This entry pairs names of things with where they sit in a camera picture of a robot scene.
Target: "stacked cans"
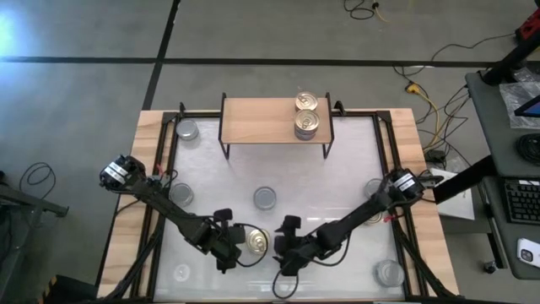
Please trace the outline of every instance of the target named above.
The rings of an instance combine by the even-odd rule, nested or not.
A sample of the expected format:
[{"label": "stacked cans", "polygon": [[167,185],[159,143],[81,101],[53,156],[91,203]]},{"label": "stacked cans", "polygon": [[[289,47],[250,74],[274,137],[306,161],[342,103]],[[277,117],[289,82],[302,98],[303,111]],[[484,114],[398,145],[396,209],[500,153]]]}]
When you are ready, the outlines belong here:
[{"label": "stacked cans", "polygon": [[300,140],[311,140],[319,128],[319,116],[315,113],[317,97],[310,92],[300,92],[294,99],[294,135]]}]

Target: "concrete floor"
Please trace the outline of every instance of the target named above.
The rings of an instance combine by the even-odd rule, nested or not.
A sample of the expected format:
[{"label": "concrete floor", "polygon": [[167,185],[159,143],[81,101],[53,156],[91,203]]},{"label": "concrete floor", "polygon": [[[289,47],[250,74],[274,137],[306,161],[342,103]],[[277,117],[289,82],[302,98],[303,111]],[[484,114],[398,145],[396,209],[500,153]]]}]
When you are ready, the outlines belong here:
[{"label": "concrete floor", "polygon": [[[156,57],[171,4],[0,0],[0,56]],[[532,0],[383,0],[381,13],[391,21],[386,24],[351,20],[341,1],[184,0],[166,54],[428,60],[451,42],[509,34],[534,8]],[[437,59],[494,61],[513,46],[504,38],[474,50],[447,49]],[[36,231],[18,278],[20,295],[37,295],[54,274],[95,282],[116,202],[99,188],[98,173],[116,155],[129,153],[153,67],[0,63],[0,168],[16,184],[28,165],[48,162],[58,177],[49,199],[70,207],[68,217],[45,218]],[[465,73],[474,71],[426,68],[414,80],[442,106],[465,84]],[[291,96],[312,90],[329,91],[347,107],[411,107],[421,117],[427,105],[405,93],[406,84],[391,68],[164,65],[151,108],[176,109],[183,101],[190,109],[216,109],[221,92]],[[450,141],[474,162],[488,149],[473,106],[462,114],[470,119]],[[421,128],[433,130],[434,121]],[[537,300],[540,282],[478,271],[478,261],[491,259],[482,236],[451,235],[448,247],[464,296]]]}]

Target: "wooden table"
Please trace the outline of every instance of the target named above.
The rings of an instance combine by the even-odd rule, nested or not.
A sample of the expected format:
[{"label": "wooden table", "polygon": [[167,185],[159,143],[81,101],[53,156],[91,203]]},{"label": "wooden table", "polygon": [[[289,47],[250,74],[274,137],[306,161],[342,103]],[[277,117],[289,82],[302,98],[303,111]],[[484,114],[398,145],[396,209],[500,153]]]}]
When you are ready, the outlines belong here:
[{"label": "wooden table", "polygon": [[[425,170],[426,164],[424,162],[424,154],[422,152],[422,146],[420,144],[412,110],[377,110],[388,110],[391,112],[391,119],[402,166],[404,168],[409,168],[415,174],[419,174],[421,171]],[[142,111],[139,116],[131,155],[145,164],[147,175],[151,175],[152,166],[154,165],[154,157],[163,113],[163,111]],[[168,159],[171,134],[172,130],[168,132],[168,138],[165,140],[164,163],[162,163],[162,166],[166,166],[166,160]],[[390,153],[390,149],[387,147],[387,137],[385,145],[385,150],[387,153]],[[386,158],[389,160],[389,166],[392,168],[392,158],[390,156],[387,156]],[[426,193],[426,197],[432,199],[431,191]],[[134,198],[131,196],[122,195],[118,208],[133,200]],[[109,246],[107,248],[105,267],[101,276],[100,296],[105,296],[114,289],[118,281],[122,279],[135,260],[141,233],[141,225],[143,223],[144,209],[145,204],[134,204],[132,207],[122,211],[116,217]],[[424,261],[445,287],[457,294],[456,278],[452,269],[448,248],[446,247],[445,235],[443,234],[442,226],[440,224],[437,206],[433,203],[420,201],[412,207],[412,213],[418,244]],[[143,269],[141,292],[146,291],[150,260],[151,258],[148,258],[147,264]],[[418,283],[415,279],[416,275],[410,258],[408,258],[407,265],[413,293],[419,295]]]}]

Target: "keyboard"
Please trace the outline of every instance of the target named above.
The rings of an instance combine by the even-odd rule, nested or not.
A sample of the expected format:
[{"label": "keyboard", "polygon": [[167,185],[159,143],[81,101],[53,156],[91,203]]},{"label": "keyboard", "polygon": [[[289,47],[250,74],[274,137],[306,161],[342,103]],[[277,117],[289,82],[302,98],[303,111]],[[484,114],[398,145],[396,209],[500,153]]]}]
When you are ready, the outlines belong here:
[{"label": "keyboard", "polygon": [[508,221],[540,225],[540,184],[523,185],[519,180],[504,179],[503,188]]}]

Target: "wooden shelf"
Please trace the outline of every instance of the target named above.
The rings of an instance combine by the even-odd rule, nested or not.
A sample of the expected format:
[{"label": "wooden shelf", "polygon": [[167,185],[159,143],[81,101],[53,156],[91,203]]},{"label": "wooden shelf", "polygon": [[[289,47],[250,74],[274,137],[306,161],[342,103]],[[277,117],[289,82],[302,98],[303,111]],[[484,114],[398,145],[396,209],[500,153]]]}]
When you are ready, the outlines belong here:
[{"label": "wooden shelf", "polygon": [[332,117],[327,98],[319,98],[319,128],[312,140],[294,135],[294,98],[225,98],[223,144],[330,144]]}]

